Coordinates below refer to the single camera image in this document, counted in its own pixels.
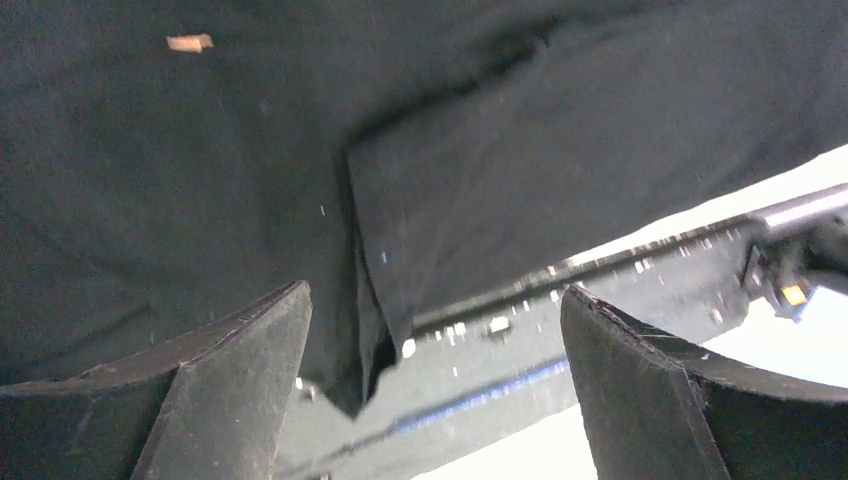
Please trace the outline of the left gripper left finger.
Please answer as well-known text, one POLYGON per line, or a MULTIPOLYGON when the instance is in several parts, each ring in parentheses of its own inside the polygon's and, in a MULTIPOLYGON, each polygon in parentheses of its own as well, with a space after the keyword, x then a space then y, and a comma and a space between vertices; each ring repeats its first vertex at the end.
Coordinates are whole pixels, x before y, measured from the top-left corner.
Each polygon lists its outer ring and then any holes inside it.
POLYGON ((1 390, 5 479, 270 479, 310 326, 298 281, 153 348, 1 390))

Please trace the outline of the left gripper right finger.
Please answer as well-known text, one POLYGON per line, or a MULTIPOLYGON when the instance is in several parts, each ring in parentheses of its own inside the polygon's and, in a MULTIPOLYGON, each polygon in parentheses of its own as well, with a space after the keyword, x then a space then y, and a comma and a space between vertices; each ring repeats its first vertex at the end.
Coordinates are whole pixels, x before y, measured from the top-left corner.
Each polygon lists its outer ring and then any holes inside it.
POLYGON ((578 286, 561 331, 601 479, 843 479, 847 392, 725 357, 578 286))

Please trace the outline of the black t shirt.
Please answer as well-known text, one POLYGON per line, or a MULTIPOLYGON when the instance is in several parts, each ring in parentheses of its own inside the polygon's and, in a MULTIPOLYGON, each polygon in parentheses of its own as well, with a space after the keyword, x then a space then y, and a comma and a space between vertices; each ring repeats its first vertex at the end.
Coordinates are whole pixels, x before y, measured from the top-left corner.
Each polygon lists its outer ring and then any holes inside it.
POLYGON ((843 1, 5 1, 1 380, 304 280, 354 415, 415 317, 846 141, 843 1))

